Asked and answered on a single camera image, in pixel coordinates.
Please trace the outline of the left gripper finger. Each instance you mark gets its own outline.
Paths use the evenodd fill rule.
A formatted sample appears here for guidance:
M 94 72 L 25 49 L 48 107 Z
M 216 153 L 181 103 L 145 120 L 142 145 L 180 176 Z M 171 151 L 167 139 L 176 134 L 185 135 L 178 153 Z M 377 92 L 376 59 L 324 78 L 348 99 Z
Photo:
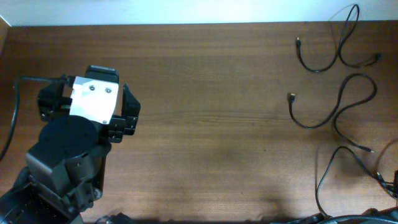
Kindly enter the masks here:
M 72 99 L 63 96 L 63 91 L 65 86 L 72 85 L 73 77 L 62 75 L 60 81 L 54 81 L 39 91 L 37 104 L 41 120 L 54 120 L 69 115 Z
M 141 110 L 141 104 L 136 97 L 131 93 L 127 83 L 123 85 L 123 103 L 121 116 L 123 117 L 138 117 Z

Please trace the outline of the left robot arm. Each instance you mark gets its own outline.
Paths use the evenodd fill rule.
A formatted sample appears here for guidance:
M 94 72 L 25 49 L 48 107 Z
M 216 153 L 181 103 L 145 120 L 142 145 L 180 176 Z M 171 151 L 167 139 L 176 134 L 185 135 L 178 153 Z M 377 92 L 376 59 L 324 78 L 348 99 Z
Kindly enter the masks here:
M 112 145 L 136 130 L 140 103 L 110 74 L 49 78 L 37 99 L 45 126 L 1 197 L 1 222 L 81 223 L 103 195 Z

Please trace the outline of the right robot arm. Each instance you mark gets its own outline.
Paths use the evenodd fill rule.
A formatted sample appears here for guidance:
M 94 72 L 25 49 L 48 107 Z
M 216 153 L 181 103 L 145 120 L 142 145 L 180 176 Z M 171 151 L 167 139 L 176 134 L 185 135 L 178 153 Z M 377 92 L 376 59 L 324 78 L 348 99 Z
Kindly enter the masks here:
M 289 222 L 277 222 L 277 224 L 397 224 L 397 207 L 385 210 L 370 208 L 360 215 L 341 215 L 338 217 L 325 218 L 321 213 L 307 218 Z

